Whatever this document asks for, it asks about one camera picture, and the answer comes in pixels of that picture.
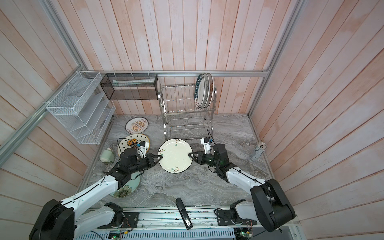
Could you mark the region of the cream plate floral rim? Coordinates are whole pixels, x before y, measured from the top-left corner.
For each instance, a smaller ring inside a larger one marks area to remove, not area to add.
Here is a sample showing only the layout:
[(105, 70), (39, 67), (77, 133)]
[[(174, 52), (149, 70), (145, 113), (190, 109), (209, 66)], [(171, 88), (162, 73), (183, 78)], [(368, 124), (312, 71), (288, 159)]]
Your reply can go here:
[(158, 155), (163, 157), (159, 163), (165, 171), (178, 174), (191, 166), (193, 160), (189, 153), (192, 152), (190, 144), (186, 141), (170, 139), (165, 141), (158, 151)]

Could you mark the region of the light green flower plate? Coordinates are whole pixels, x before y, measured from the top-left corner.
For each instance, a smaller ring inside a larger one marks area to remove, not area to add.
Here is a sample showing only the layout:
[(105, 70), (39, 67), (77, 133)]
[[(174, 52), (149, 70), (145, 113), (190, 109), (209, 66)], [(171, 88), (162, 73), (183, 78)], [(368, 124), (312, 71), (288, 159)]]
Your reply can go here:
[(114, 198), (125, 198), (131, 195), (139, 186), (141, 181), (140, 172), (132, 174), (132, 179), (127, 182), (122, 188), (110, 194)]

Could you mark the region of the white plate green clover design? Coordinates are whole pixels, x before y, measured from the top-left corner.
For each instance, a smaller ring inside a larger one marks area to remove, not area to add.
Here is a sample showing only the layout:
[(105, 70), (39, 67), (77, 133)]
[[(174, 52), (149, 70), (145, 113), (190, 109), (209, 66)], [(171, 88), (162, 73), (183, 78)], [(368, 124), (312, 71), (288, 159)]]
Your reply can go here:
[(209, 82), (208, 74), (203, 74), (203, 77), (205, 80), (205, 93), (204, 93), (204, 98), (202, 103), (202, 109), (206, 108), (206, 104), (209, 98), (209, 91), (210, 91), (210, 82)]

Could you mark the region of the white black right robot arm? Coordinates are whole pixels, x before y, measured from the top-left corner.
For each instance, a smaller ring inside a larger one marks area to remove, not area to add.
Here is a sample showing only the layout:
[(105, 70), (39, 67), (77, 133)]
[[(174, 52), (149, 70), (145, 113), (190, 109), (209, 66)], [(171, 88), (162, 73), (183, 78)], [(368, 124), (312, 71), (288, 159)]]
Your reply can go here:
[(212, 154), (198, 151), (188, 155), (199, 165), (213, 167), (220, 179), (251, 196), (251, 202), (239, 200), (230, 205), (226, 217), (234, 224), (245, 220), (257, 221), (266, 231), (273, 232), (296, 218), (295, 210), (277, 180), (263, 180), (241, 170), (230, 162), (224, 144), (215, 144), (212, 149)]

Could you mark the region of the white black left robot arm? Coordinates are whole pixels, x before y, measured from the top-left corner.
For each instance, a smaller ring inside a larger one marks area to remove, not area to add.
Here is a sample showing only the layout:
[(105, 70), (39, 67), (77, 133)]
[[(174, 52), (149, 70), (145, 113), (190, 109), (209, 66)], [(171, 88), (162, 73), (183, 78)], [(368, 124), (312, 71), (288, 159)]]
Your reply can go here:
[(141, 158), (134, 148), (126, 149), (114, 167), (96, 183), (61, 201), (50, 200), (42, 208), (29, 238), (31, 240), (74, 240), (100, 226), (123, 224), (123, 210), (116, 204), (86, 213), (105, 196), (125, 186), (134, 173), (143, 174), (163, 156), (146, 154)]

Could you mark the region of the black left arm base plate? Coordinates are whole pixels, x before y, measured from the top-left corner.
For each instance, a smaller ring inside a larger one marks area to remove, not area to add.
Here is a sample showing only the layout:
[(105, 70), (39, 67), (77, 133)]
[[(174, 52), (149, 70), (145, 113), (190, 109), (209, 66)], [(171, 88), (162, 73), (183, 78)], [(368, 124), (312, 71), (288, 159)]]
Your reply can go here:
[(139, 212), (124, 212), (123, 208), (115, 203), (106, 203), (104, 205), (112, 209), (114, 216), (112, 221), (108, 225), (98, 227), (98, 229), (110, 229), (110, 228), (136, 228), (138, 225)]

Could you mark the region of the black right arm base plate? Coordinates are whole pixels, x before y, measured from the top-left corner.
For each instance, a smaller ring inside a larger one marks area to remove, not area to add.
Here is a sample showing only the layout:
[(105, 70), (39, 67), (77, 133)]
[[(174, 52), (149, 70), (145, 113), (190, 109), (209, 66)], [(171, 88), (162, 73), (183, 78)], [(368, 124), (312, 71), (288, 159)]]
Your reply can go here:
[(258, 224), (257, 221), (250, 219), (241, 219), (238, 217), (234, 210), (223, 210), (221, 208), (216, 208), (214, 210), (214, 214), (217, 217), (217, 223), (219, 226), (256, 226)]

